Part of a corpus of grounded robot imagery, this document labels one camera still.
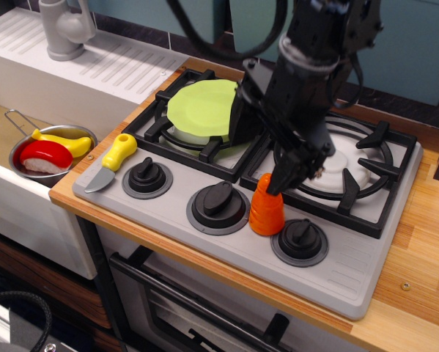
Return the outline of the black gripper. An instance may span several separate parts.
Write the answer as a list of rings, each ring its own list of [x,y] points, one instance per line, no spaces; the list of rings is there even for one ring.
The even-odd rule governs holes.
[[[229,119],[232,146],[251,142],[265,129],[278,139],[267,192],[278,195],[316,177],[326,156],[336,152],[325,117],[330,109],[327,80],[339,57],[279,54],[273,69],[245,59]],[[309,150],[299,148],[301,137]]]

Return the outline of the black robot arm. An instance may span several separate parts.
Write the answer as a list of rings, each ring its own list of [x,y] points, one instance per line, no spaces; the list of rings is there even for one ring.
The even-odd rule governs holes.
[[[232,104],[229,140],[246,142],[264,128],[284,153],[268,193],[299,186],[322,170],[333,145],[325,117],[347,108],[336,95],[351,73],[364,74],[358,52],[371,48],[383,29],[379,1],[297,1],[288,30],[278,42],[274,69],[244,60],[245,75]]]

